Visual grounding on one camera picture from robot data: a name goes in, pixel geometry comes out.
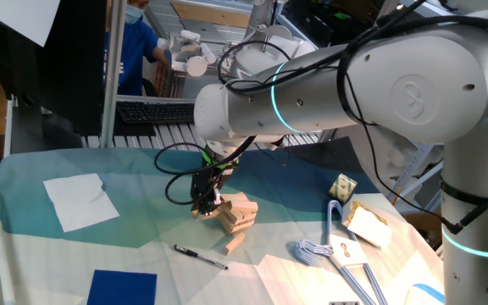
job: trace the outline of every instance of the white paper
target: white paper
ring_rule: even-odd
[[[0,0],[0,21],[44,47],[58,6],[59,0]]]
[[[361,207],[355,210],[347,229],[379,248],[387,248],[391,242],[391,228]]]
[[[64,232],[119,216],[97,174],[44,181]]]

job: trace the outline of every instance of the white sheet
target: white sheet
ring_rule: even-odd
[[[97,174],[44,181],[64,232],[119,216]]]

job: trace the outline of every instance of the teal light ring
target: teal light ring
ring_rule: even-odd
[[[272,79],[272,81],[276,81],[276,77],[278,77],[278,72],[280,72],[281,68],[287,64],[288,62],[284,62],[277,70],[276,70],[276,75],[274,76],[274,78]],[[278,111],[278,107],[276,106],[276,99],[275,99],[275,87],[274,86],[271,86],[270,87],[270,100],[272,100],[272,108],[274,108],[274,111],[276,112],[276,115],[278,115],[278,119],[280,119],[280,122],[282,122],[287,128],[289,128],[290,130],[293,130],[295,132],[303,132],[303,131],[299,131],[299,130],[296,130],[294,129],[293,127],[289,126],[289,124],[287,124],[287,122],[284,121],[284,119],[281,117],[281,114],[280,114],[280,111]]]
[[[457,248],[459,248],[459,249],[461,249],[461,250],[463,250],[465,252],[468,252],[470,254],[477,255],[477,256],[481,256],[483,258],[488,258],[488,252],[474,250],[472,248],[463,246],[463,245],[459,244],[458,242],[454,241],[451,237],[449,237],[447,235],[447,233],[444,231],[444,228],[443,227],[441,228],[441,233],[446,238],[446,240],[449,241],[449,243],[451,243],[453,246],[455,246],[455,247],[457,247]]]

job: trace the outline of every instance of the small box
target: small box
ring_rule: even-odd
[[[355,188],[357,187],[357,182],[352,178],[344,174],[340,174],[336,178],[335,183],[329,190],[329,195],[334,199],[338,200],[340,204],[344,204],[349,198],[352,197]]]

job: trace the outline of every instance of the teal cloth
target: teal cloth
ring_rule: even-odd
[[[172,175],[159,172],[153,165],[155,149],[112,148],[71,149],[11,155],[0,166],[0,220],[8,233],[83,241],[119,247],[140,247],[149,241],[189,247],[217,247],[195,242],[194,234],[223,232],[215,220],[205,220],[208,228],[189,235],[169,232],[191,220],[190,206],[177,206],[164,196]],[[272,153],[279,160],[287,152]],[[167,169],[199,167],[199,152],[168,151],[160,158]],[[80,230],[64,232],[43,181],[97,173],[103,181],[119,217]],[[321,169],[299,158],[291,158],[283,167],[259,151],[245,152],[240,168],[222,192],[244,191],[259,206],[256,224],[323,221],[330,200],[329,187],[340,171]],[[377,192],[364,173],[344,172],[358,182],[356,193]],[[173,185],[171,195],[189,200],[191,178]]]

